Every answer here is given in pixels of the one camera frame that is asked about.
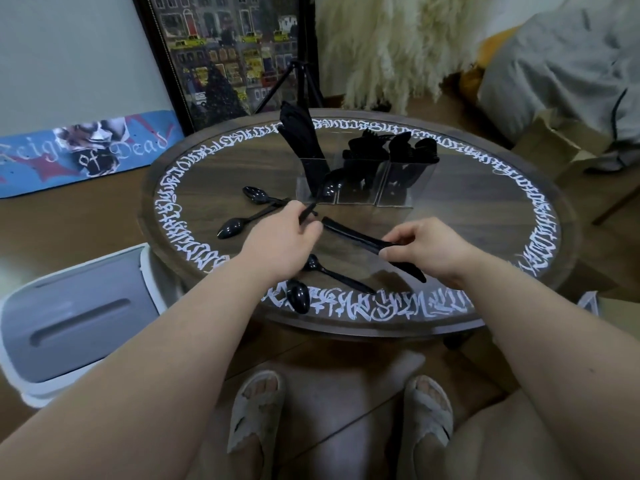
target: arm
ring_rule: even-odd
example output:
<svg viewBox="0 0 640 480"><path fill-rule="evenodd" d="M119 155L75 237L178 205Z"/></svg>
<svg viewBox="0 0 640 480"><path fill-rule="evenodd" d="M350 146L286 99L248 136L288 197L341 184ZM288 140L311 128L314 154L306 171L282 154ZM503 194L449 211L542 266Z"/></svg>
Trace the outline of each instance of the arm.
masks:
<svg viewBox="0 0 640 480"><path fill-rule="evenodd" d="M254 307L322 233L300 228L302 209L262 220L238 256L2 443L2 477L184 478Z"/></svg>
<svg viewBox="0 0 640 480"><path fill-rule="evenodd" d="M382 250L463 289L547 427L594 479L640 471L640 342L437 219L405 223Z"/></svg>

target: round wooden table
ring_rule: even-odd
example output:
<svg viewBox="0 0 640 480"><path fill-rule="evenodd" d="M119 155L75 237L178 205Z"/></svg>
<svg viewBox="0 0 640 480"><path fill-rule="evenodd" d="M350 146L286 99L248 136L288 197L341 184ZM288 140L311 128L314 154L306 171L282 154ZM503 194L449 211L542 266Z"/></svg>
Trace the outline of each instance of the round wooden table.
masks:
<svg viewBox="0 0 640 480"><path fill-rule="evenodd" d="M336 109L313 109L311 115L330 163L367 128L379 134L411 131L412 144L436 138L440 156L412 209L320 205L321 216L377 238L398 223L437 216L471 243L551 288L572 270L580 238L575 215L560 190L530 163L482 138L424 121ZM230 217L261 209L242 187L295 197L302 165L276 130L278 116L247 116L204 129L151 166L140 225L156 254L188 286L240 251L249 230L224 241L216 234ZM322 235L315 252L326 268L364 282L377 295L348 289L321 273L300 273L311 293L309 313L292 311L280 283L267 291L257 316L348 337L418 338L483 324L462 291L433 278L420 283L332 233Z"/></svg>

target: framed picture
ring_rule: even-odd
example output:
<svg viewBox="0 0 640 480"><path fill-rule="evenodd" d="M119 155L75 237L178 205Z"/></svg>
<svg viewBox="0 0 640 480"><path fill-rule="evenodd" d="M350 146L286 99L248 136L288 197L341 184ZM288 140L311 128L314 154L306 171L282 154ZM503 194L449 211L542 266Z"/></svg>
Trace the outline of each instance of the framed picture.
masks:
<svg viewBox="0 0 640 480"><path fill-rule="evenodd" d="M254 113L298 55L299 0L134 3L185 135ZM265 111L297 90L292 74Z"/></svg>

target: white slipper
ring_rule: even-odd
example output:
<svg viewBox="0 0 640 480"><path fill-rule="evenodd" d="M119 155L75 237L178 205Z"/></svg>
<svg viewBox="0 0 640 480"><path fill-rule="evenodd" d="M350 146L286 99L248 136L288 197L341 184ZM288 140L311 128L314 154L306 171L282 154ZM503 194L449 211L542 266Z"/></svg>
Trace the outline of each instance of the white slipper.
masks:
<svg viewBox="0 0 640 480"><path fill-rule="evenodd" d="M429 385L443 396L447 409L443 409L434 398L416 388L418 379L425 378ZM413 462L413 450L426 435L434 435L443 446L449 443L453 434L453 409L442 387L427 376L414 377L404 388L404 419L402 444L398 457L396 478L398 480L418 480Z"/></svg>
<svg viewBox="0 0 640 480"><path fill-rule="evenodd" d="M278 389L273 392L263 392L247 399L243 393L249 384L261 379L275 377ZM270 480L273 469L273 450L276 444L276 433L280 423L280 414L284 404L284 379L275 371L259 371L245 380L236 394L234 407L231 412L231 427L227 453L231 453L243 439L254 434L260 439L262 448L262 475L260 480Z"/></svg>

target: red door illustration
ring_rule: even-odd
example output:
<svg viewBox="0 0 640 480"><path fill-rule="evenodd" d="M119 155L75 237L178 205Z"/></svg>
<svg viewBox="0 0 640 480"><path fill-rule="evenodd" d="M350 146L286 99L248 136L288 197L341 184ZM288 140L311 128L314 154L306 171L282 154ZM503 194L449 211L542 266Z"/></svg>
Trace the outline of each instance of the red door illustration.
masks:
<svg viewBox="0 0 640 480"><path fill-rule="evenodd" d="M193 19L191 10L184 11L184 19L187 21L187 29L189 30L189 35L197 35L198 31L196 30L196 21Z"/></svg>

